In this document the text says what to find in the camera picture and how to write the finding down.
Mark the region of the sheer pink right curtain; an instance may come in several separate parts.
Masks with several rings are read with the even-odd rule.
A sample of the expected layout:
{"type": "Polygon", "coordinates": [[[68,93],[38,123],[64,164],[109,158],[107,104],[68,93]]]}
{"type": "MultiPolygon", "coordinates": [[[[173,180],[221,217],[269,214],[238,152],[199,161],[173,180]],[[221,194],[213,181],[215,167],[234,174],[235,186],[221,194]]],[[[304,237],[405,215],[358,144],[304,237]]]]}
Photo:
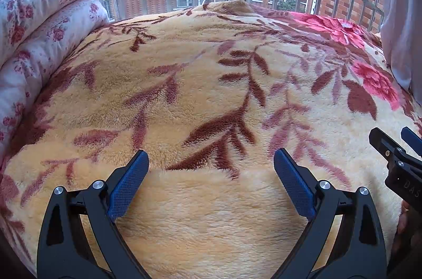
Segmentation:
{"type": "Polygon", "coordinates": [[[384,0],[381,41],[396,81],[421,102],[421,0],[384,0]]]}

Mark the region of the floral fleece bed blanket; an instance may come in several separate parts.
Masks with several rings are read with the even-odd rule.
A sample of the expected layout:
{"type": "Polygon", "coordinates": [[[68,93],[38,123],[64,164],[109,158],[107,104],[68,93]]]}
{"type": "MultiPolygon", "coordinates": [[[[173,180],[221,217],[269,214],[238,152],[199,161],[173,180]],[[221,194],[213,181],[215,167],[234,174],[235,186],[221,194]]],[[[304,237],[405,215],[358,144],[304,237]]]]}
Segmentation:
{"type": "Polygon", "coordinates": [[[53,189],[84,189],[138,150],[150,170],[117,227],[153,278],[269,278],[306,220],[273,168],[286,148],[318,179],[369,188],[391,249],[401,199],[371,129],[421,131],[381,38],[352,21],[244,1],[139,16],[75,43],[59,25],[39,85],[1,118],[1,231],[30,269],[53,189]]]}

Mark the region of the folded white floral quilt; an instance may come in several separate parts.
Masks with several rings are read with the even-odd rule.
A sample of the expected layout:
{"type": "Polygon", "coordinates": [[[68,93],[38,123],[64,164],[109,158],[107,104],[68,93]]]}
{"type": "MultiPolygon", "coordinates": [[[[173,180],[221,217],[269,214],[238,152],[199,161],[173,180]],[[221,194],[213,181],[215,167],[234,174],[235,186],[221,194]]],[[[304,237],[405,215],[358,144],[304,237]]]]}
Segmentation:
{"type": "Polygon", "coordinates": [[[64,58],[107,22],[99,0],[1,0],[1,153],[64,58]]]}

